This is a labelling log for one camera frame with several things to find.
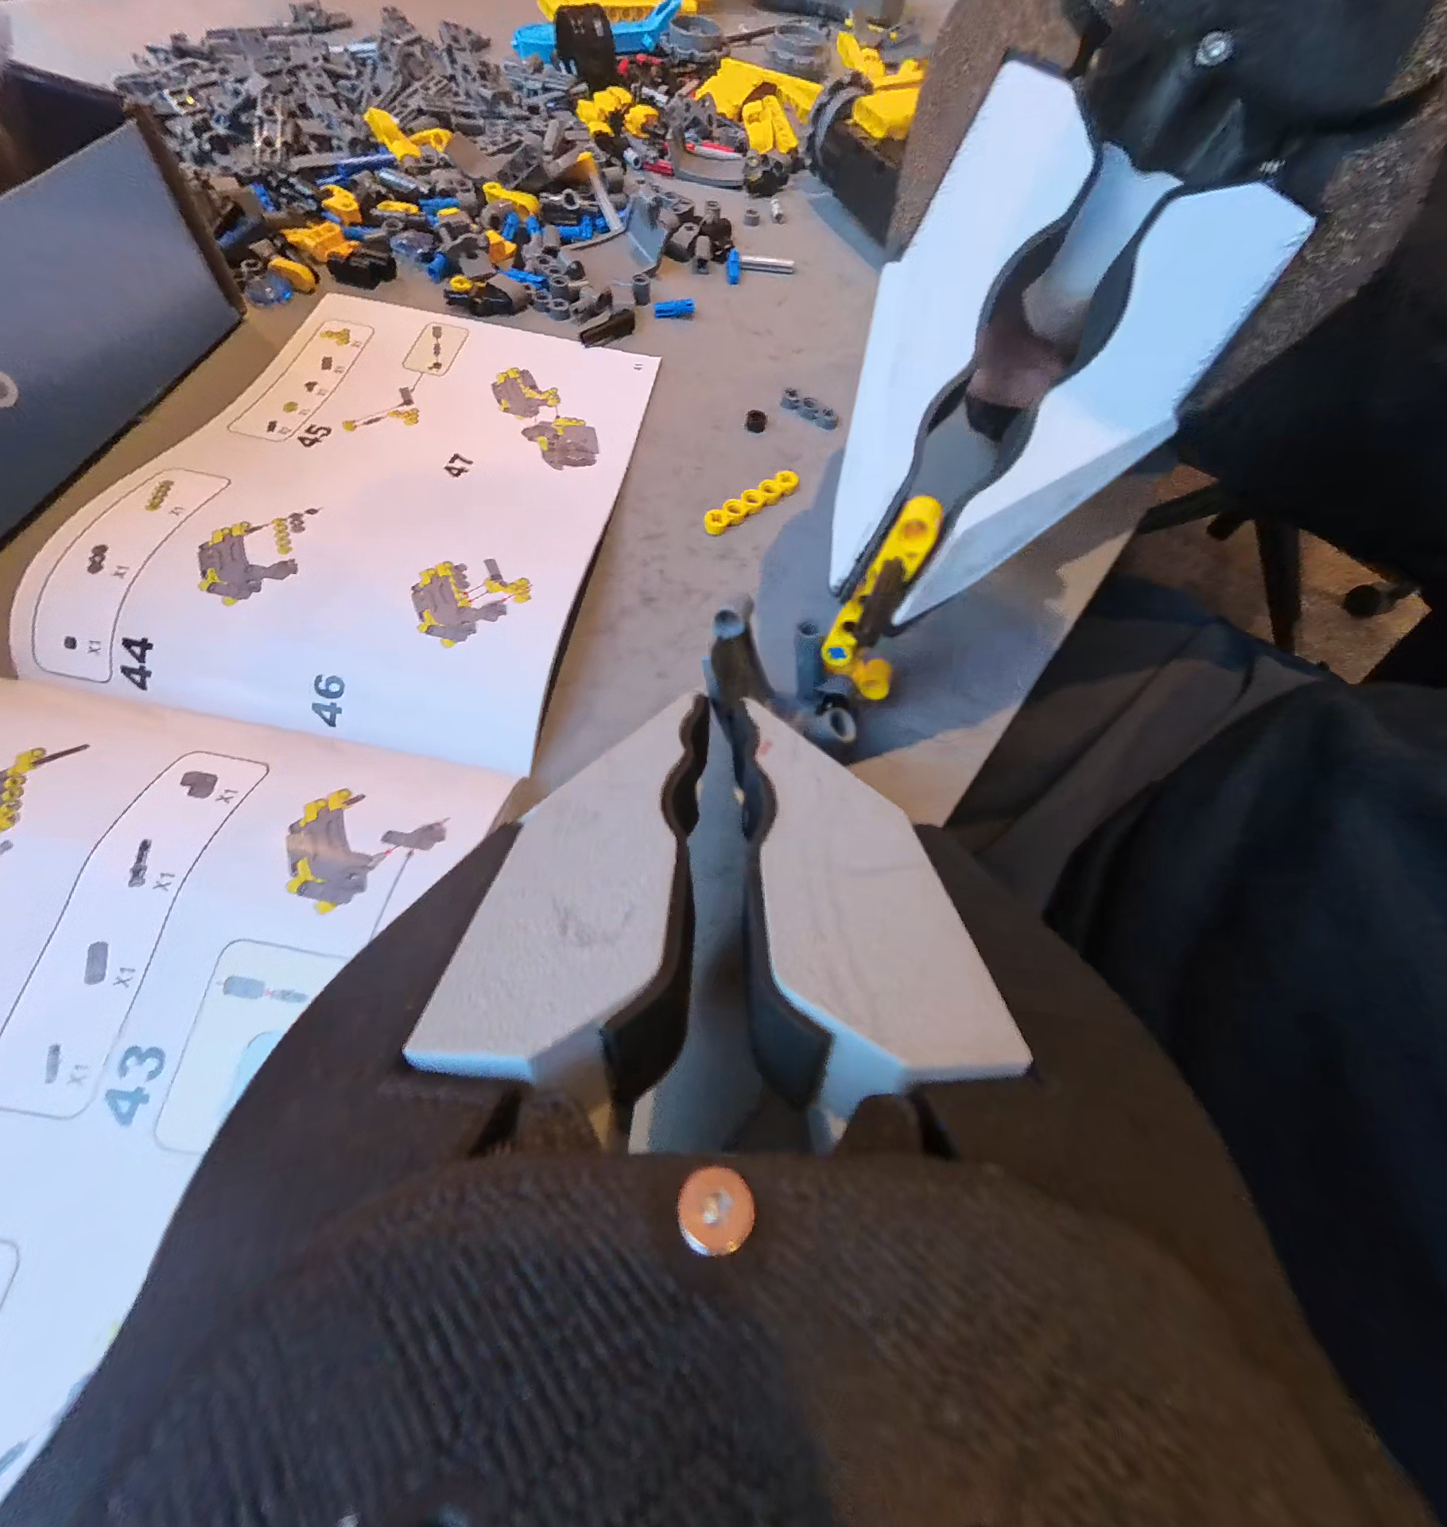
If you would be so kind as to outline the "instruction booklet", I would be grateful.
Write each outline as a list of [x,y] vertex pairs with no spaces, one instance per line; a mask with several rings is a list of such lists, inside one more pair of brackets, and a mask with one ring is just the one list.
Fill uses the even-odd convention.
[[278,1038],[495,823],[655,353],[311,301],[28,561],[0,676],[0,1507]]

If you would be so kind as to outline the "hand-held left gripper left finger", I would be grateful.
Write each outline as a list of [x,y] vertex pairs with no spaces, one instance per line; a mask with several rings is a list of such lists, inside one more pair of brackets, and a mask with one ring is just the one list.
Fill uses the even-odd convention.
[[678,696],[517,821],[408,1063],[588,1108],[665,1075],[687,1035],[707,750],[707,698]]

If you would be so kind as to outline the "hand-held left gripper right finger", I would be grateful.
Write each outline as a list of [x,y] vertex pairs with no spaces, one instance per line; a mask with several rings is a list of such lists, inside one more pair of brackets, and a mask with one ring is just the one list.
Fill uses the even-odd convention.
[[1025,1078],[1033,1051],[908,815],[762,700],[730,706],[752,1058],[808,1146],[870,1096]]

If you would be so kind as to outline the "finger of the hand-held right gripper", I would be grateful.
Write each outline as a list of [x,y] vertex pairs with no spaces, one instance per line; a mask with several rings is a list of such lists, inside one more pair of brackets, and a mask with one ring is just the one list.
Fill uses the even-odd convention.
[[1025,416],[1005,465],[953,511],[892,628],[980,581],[1163,445],[1313,225],[1267,181],[1165,196],[1100,281],[1075,368]]
[[910,481],[928,420],[975,360],[995,286],[1063,225],[1095,170],[1077,90],[1003,61],[907,246],[883,265],[832,511],[828,586],[852,576]]

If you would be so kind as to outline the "black office chair base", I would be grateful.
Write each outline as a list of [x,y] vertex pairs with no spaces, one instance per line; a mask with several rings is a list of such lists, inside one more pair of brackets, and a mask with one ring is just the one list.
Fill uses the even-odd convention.
[[[1230,540],[1245,525],[1253,528],[1272,641],[1280,651],[1295,655],[1303,611],[1298,528],[1272,515],[1267,503],[1210,481],[1153,505],[1138,521],[1137,535],[1150,536],[1193,523],[1203,523],[1205,535],[1215,541]],[[1355,620],[1385,615],[1420,588],[1415,580],[1380,563],[1363,566],[1370,580],[1352,586],[1342,598],[1343,611]]]

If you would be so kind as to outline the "grey desk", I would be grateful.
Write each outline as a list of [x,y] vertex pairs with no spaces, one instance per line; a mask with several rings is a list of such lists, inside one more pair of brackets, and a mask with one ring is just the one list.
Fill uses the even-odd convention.
[[[106,81],[131,50],[170,31],[265,20],[280,3],[18,3],[13,41],[30,63]],[[613,518],[585,583],[523,793],[537,798],[653,715],[700,686],[713,610],[753,593],[762,556],[785,531],[780,513],[707,538],[697,518],[752,481],[750,468],[805,473],[813,515],[828,511],[840,435],[777,410],[783,386],[848,411],[862,365],[877,255],[817,190],[792,190],[788,218],[768,248],[795,258],[792,276],[758,276],[725,291],[702,281],[693,323],[645,321],[637,346],[660,356],[657,391]],[[0,548],[0,676],[13,676],[8,613],[26,563],[100,490],[211,418],[270,361],[298,323],[295,303],[256,308],[201,363],[120,435],[75,481]],[[765,433],[743,430],[765,410]],[[968,703],[938,720],[933,738],[857,765],[858,775],[913,820],[942,825],[980,773],[1047,661],[1153,503],[1158,475],[1130,475],[1080,505],[1047,536],[930,620],[980,638]]]

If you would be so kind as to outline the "person's black clothing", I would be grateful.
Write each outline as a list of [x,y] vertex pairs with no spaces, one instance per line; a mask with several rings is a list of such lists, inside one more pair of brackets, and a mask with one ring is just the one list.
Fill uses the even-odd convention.
[[1113,571],[948,826],[1175,1061],[1447,1523],[1447,586],[1350,683]]

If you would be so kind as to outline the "grey cardboard box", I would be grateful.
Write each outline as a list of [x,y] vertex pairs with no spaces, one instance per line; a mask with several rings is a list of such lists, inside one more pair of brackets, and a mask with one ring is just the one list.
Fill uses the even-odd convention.
[[160,126],[101,86],[6,63],[0,546],[241,320]]

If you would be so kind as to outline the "pile of small building bricks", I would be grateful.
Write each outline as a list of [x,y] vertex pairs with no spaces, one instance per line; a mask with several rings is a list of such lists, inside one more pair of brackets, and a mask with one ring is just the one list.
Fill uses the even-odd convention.
[[588,346],[628,335],[673,261],[723,271],[757,200],[630,168],[573,110],[570,80],[442,20],[383,6],[351,33],[326,3],[281,23],[175,33],[113,86],[143,108],[253,301],[326,275],[375,291],[405,268],[473,316],[525,311]]

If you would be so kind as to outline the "yellow perforated brick beam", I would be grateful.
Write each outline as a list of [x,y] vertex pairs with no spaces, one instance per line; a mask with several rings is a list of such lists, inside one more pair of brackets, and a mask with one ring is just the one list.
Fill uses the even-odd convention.
[[875,650],[892,633],[900,605],[938,545],[943,520],[945,508],[938,498],[907,498],[860,581],[830,621],[820,648],[823,668],[828,676],[845,678],[860,700],[882,701],[892,691],[892,663],[877,656]]

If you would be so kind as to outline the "small yellow brick piece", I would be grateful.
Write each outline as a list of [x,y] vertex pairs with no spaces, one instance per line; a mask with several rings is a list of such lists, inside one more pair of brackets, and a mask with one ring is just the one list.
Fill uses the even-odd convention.
[[707,510],[702,516],[702,526],[708,536],[722,536],[733,526],[757,516],[782,500],[792,498],[798,491],[800,483],[802,480],[795,470],[778,470],[757,485],[747,486]]

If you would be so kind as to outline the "yellow and black brick vehicle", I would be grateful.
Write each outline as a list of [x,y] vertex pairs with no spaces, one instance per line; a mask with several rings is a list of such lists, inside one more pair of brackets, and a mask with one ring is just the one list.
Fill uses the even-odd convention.
[[757,3],[730,31],[705,3],[540,3],[525,66],[565,75],[597,143],[635,170],[768,200],[810,173],[883,243],[928,73],[900,3]]

